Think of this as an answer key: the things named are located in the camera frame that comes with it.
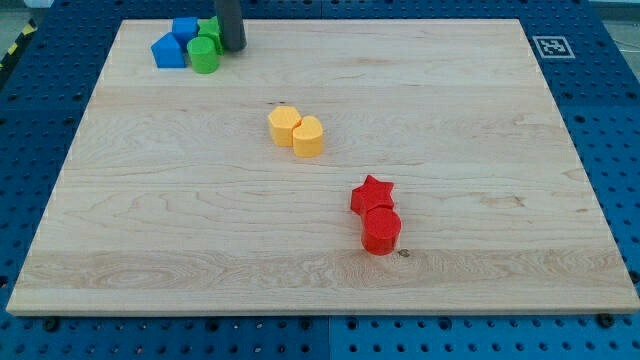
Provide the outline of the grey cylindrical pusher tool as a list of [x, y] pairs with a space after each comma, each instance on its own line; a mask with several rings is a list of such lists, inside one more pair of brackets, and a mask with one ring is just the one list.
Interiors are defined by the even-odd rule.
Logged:
[[240, 0], [215, 0], [214, 7], [224, 48], [239, 52], [246, 48], [247, 41]]

